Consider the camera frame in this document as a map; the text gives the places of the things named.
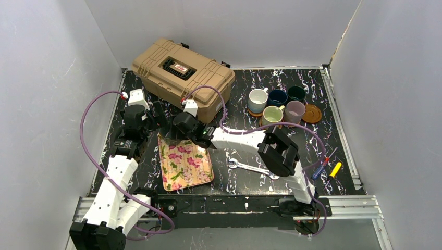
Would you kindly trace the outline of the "dark grey mug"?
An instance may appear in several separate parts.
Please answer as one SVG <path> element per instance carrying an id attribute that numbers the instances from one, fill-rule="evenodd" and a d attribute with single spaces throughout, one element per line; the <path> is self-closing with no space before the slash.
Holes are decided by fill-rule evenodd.
<path id="1" fill-rule="evenodd" d="M 167 145 L 177 145 L 181 142 L 181 139 L 177 136 L 177 134 L 167 133 L 166 135 L 162 135 L 162 139 L 165 141 Z"/>

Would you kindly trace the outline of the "ringed orange wooden coaster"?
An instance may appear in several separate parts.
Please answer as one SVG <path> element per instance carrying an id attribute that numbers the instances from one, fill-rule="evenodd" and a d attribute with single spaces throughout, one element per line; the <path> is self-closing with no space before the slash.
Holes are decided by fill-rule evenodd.
<path id="1" fill-rule="evenodd" d="M 306 123 L 317 123 L 322 119 L 322 111 L 315 105 L 306 104 L 302 120 Z"/>

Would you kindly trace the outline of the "light orange wooden coaster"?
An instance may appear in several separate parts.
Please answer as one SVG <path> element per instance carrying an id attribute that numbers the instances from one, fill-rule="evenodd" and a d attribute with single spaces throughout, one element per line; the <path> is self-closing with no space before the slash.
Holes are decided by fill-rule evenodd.
<path id="1" fill-rule="evenodd" d="M 261 117 L 263 115 L 263 112 L 252 112 L 250 109 L 247 108 L 248 113 L 253 117 Z"/>

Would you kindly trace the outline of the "dark teal mug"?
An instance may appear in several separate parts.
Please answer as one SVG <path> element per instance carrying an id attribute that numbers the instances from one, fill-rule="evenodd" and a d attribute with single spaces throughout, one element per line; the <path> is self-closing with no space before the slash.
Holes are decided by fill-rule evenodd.
<path id="1" fill-rule="evenodd" d="M 300 86 L 292 86 L 287 91 L 288 101 L 299 101 L 305 103 L 306 91 Z"/>

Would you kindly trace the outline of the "navy blue mug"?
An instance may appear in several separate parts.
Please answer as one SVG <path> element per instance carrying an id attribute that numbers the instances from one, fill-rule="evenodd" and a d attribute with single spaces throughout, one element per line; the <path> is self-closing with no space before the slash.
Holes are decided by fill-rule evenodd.
<path id="1" fill-rule="evenodd" d="M 275 89 L 269 92 L 267 106 L 283 106 L 288 101 L 288 95 L 285 91 Z"/>

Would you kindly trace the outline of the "lilac mug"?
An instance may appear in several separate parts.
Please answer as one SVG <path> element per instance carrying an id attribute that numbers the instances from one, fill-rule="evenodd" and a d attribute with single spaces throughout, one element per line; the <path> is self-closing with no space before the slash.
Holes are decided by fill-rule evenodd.
<path id="1" fill-rule="evenodd" d="M 305 105 L 300 101 L 290 101 L 285 106 L 284 122 L 299 124 L 306 112 Z"/>

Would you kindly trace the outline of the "white mug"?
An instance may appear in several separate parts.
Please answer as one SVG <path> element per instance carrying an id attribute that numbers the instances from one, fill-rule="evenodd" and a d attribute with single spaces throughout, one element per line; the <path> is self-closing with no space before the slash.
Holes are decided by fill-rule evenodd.
<path id="1" fill-rule="evenodd" d="M 254 89 L 248 96 L 248 110 L 252 113 L 261 113 L 266 107 L 268 100 L 268 88 Z"/>

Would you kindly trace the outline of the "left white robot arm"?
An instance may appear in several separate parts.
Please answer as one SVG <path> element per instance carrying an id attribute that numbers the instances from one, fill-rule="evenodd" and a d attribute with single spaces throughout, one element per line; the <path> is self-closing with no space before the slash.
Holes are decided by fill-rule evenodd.
<path id="1" fill-rule="evenodd" d="M 150 131 L 163 122 L 151 113 L 147 101 L 129 100 L 121 116 L 124 124 L 109 149 L 107 168 L 93 161 L 104 175 L 99 191 L 82 221 L 70 227 L 76 249 L 125 249 L 128 233 L 150 210 L 171 221 L 158 206 L 154 190 L 127 192 Z"/>

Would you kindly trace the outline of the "pale green mug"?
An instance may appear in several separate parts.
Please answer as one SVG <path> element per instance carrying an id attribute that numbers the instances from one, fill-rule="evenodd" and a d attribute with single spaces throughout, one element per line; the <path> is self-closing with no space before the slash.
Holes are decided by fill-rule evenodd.
<path id="1" fill-rule="evenodd" d="M 268 106 L 263 110 L 263 115 L 267 121 L 282 122 L 284 117 L 285 106 Z"/>

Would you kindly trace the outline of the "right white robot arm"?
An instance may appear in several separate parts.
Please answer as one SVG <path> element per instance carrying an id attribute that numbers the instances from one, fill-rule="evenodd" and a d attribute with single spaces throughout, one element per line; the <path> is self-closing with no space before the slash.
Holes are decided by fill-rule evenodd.
<path id="1" fill-rule="evenodd" d="M 251 131 L 204 124 L 189 112 L 166 119 L 172 139 L 189 140 L 208 149 L 232 149 L 258 155 L 267 170 L 283 178 L 294 199 L 313 203 L 315 187 L 302 169 L 298 146 L 278 126 L 265 126 Z"/>

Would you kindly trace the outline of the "ringed brown wooden coaster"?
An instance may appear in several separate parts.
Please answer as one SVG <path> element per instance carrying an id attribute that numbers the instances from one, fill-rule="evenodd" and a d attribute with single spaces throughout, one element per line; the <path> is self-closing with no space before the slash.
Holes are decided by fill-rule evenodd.
<path id="1" fill-rule="evenodd" d="M 264 117 L 261 117 L 259 119 L 259 127 L 262 127 L 262 126 L 265 126 L 265 125 L 276 126 L 279 129 L 281 129 L 283 127 L 278 122 L 267 121 Z"/>

